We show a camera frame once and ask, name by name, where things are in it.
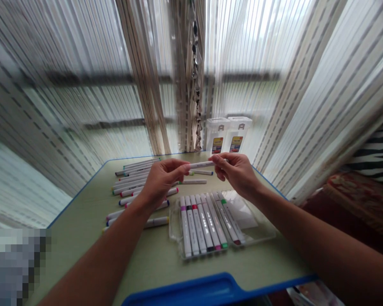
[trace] green table surface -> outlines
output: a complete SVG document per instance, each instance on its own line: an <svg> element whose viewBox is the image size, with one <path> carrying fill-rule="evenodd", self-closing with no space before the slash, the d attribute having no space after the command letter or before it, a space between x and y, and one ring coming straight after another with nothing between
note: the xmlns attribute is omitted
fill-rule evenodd
<svg viewBox="0 0 383 306"><path fill-rule="evenodd" d="M207 161L208 154L184 153L161 156L162 159L177 158L191 163ZM115 171L126 164L141 162L152 157L118 159L106 162L87 185L51 224L51 245L39 269L34 291L27 305L37 304L54 284L101 236L105 217L120 209L120 196L111 194L111 186L117 181ZM214 167L202 168L214 170ZM278 191L259 173L259 180L268 188ZM216 175L195 175L194 179L207 179L207 184L181 185L179 193L169 197L174 203L180 196L205 193L213 190L232 189ZM165 208L151 218L169 215ZM309 281L314 273L294 248L277 231L276 238L244 249L230 248L219 256L197 261L183 261L177 244L169 239L168 227L144 230L122 278L114 305L135 292L167 286L222 272L230 273L245 291L267 287L267 292Z"/></svg>

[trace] label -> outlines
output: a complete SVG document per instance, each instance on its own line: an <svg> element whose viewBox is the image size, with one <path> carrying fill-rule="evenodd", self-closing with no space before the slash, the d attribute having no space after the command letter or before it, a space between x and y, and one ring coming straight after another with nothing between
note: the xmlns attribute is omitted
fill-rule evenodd
<svg viewBox="0 0 383 306"><path fill-rule="evenodd" d="M241 147L241 143L242 143L242 136L233 137L233 140L231 141L230 152L238 153L239 148Z"/></svg>
<svg viewBox="0 0 383 306"><path fill-rule="evenodd" d="M223 141L222 137L218 137L218 138L213 139L213 148L211 150L212 154L221 153L222 141Z"/></svg>

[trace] pixelated area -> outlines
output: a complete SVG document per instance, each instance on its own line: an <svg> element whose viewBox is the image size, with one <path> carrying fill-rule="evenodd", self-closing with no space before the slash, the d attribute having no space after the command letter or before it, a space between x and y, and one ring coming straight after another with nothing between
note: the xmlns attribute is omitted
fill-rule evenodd
<svg viewBox="0 0 383 306"><path fill-rule="evenodd" d="M0 229L0 305L23 305L39 282L48 229Z"/></svg>

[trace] plastic tray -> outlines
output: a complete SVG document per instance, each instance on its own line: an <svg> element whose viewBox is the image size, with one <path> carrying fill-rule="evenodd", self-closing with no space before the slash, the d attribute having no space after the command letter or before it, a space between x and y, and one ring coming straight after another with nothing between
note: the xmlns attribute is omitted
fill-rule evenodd
<svg viewBox="0 0 383 306"><path fill-rule="evenodd" d="M276 237L276 231L274 226L270 221L250 202L242 198L237 194L235 190L226 190L221 191L226 201L229 203L231 212L234 219L236 219L238 225L240 226L241 232L244 236L245 242L243 244L235 244L227 230L224 220L221 218L220 211L215 204L214 198L212 196L213 192L211 191L210 196L214 204L218 219L221 222L225 238L228 243L227 249L216 250L213 252L208 252L206 254L192 255L191 257L186 258L184 253L184 244L183 244L183 225L180 212L180 198L177 199L175 205L169 206L169 237L171 240L175 241L178 245L179 256L183 260L190 260L193 258L200 258L205 256L211 256L219 253L225 253L231 247L234 248L243 248L253 244L257 244L266 240L270 240Z"/></svg>

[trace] person's left hand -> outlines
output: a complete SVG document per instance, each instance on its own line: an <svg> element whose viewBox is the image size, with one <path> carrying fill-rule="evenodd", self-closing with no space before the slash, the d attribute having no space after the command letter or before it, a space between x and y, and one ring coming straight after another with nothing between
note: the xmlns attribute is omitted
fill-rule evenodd
<svg viewBox="0 0 383 306"><path fill-rule="evenodd" d="M165 159L154 163L145 186L137 198L142 198L154 211L162 204L173 183L183 181L184 176L189 175L189 170L190 163L179 159Z"/></svg>

